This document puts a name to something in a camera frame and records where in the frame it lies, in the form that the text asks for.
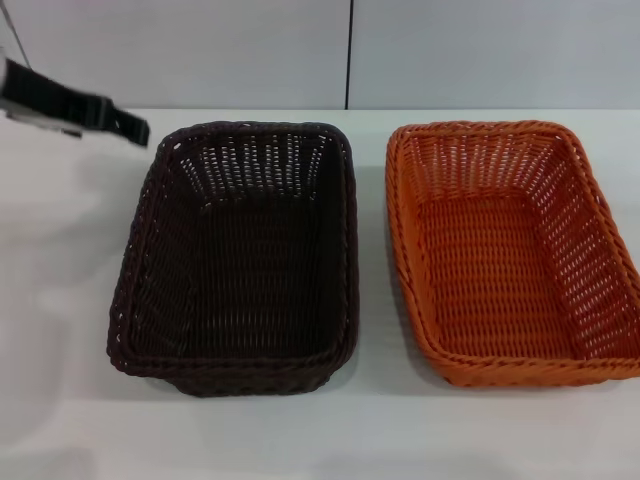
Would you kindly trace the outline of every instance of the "basket bottom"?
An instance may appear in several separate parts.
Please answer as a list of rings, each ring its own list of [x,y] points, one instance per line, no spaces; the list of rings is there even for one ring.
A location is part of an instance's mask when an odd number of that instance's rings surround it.
[[[180,392],[194,397],[230,397],[247,395],[295,395],[317,390],[330,375],[310,377],[224,377],[168,379]]]
[[[442,347],[491,357],[576,358],[560,293],[521,196],[423,205]]]

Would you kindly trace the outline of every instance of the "woven pattern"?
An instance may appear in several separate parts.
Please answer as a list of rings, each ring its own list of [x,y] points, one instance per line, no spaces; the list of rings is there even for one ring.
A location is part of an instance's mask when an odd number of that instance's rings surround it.
[[[198,396],[318,388],[355,347],[356,235],[335,127],[179,130],[158,148],[131,227],[113,365]]]
[[[413,330],[448,381],[640,375],[640,281],[572,132],[536,121],[403,127],[386,188]]]

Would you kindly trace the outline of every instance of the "basket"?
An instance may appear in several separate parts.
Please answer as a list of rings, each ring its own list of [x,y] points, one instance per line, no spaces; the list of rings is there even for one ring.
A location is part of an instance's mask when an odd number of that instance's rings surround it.
[[[173,133],[131,226],[111,363],[196,396],[315,390],[355,347],[356,227],[351,151],[335,127]]]
[[[572,132],[547,122],[407,126],[387,204],[418,344],[459,386],[640,375],[640,282]]]

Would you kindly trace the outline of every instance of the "basket rim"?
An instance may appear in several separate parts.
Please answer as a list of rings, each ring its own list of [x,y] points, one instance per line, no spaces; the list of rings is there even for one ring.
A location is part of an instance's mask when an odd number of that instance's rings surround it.
[[[355,176],[353,172],[353,163],[351,160],[351,147],[346,136],[335,126],[325,123],[287,123],[287,122],[254,122],[254,121],[217,121],[211,123],[203,123],[192,127],[185,127],[166,136],[159,144],[156,158],[151,166],[150,174],[154,168],[162,168],[166,162],[170,160],[170,156],[174,154],[174,148],[186,139],[203,136],[203,141],[210,140],[212,135],[238,135],[243,133],[250,134],[270,134],[270,133],[293,133],[293,134],[312,134],[332,136],[339,149],[339,160],[341,161],[342,172],[342,191],[345,209],[342,215],[342,239],[343,239],[343,264],[344,264],[344,305],[345,318],[341,320],[341,328],[339,328],[339,337],[330,347],[322,352],[302,357],[252,357],[252,358],[233,358],[233,357],[193,357],[193,358],[176,358],[176,357],[160,357],[145,356],[135,353],[128,345],[128,327],[131,322],[131,309],[133,306],[133,296],[128,292],[127,304],[122,310],[127,312],[123,314],[121,319],[115,318],[117,314],[114,307],[117,299],[122,295],[121,283],[124,273],[124,267],[127,262],[127,255],[132,241],[130,234],[127,242],[127,250],[123,259],[123,270],[118,279],[118,285],[114,294],[114,301],[110,311],[110,327],[107,345],[107,353],[111,357],[111,363],[119,370],[138,376],[153,376],[156,378],[171,378],[176,374],[180,378],[197,377],[211,374],[228,374],[232,370],[241,370],[247,374],[265,373],[277,374],[278,372],[295,370],[336,370],[344,364],[353,353],[357,340],[358,324],[359,324],[359,293],[358,293],[358,253],[357,253],[357,214],[356,214],[356,198],[355,198]],[[155,203],[155,194],[151,195],[150,205]],[[141,241],[146,241],[147,234],[141,235]],[[135,284],[138,278],[140,263],[133,267],[129,285]]]
[[[442,136],[484,136],[495,135],[520,135],[532,133],[552,134],[573,147],[571,161],[582,173],[580,182],[582,192],[589,206],[593,209],[599,222],[599,227],[605,234],[607,245],[615,259],[617,268],[623,272],[621,277],[629,291],[629,296],[635,306],[640,309],[640,277],[631,261],[631,257],[620,237],[617,226],[611,216],[611,211],[606,203],[591,166],[588,162],[584,148],[577,136],[567,127],[554,122],[538,120],[526,120],[518,122],[436,122],[431,124],[412,124],[398,128],[387,145],[386,161],[386,195],[391,229],[392,244],[394,250],[396,270],[400,278],[405,301],[408,306],[409,317],[413,326],[415,337],[420,349],[425,356],[442,368],[461,369],[466,373],[472,371],[481,372],[487,367],[516,368],[537,367],[540,371],[553,368],[565,371],[578,369],[585,370],[585,376],[592,376],[595,371],[605,373],[606,378],[626,378],[629,371],[640,369],[639,358],[592,358],[575,360],[571,358],[544,359],[539,357],[509,357],[509,356],[473,356],[464,355],[445,350],[437,339],[432,338],[425,329],[425,319],[417,302],[417,294],[413,288],[413,274],[407,261],[406,245],[402,235],[403,222],[406,221],[398,208],[398,178],[403,173],[404,156],[398,155],[399,149],[414,137],[442,137]]]

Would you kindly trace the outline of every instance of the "white table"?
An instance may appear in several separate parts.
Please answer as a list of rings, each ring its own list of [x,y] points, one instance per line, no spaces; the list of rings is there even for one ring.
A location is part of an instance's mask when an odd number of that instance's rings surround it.
[[[639,111],[144,110],[148,151],[0,121],[0,479],[602,479],[640,477],[640,380],[465,390],[408,331],[384,220],[386,141],[439,120],[545,119],[583,140],[640,262]],[[161,138],[212,120],[320,121],[353,147],[361,335],[315,393],[199,400],[117,372],[108,309]]]

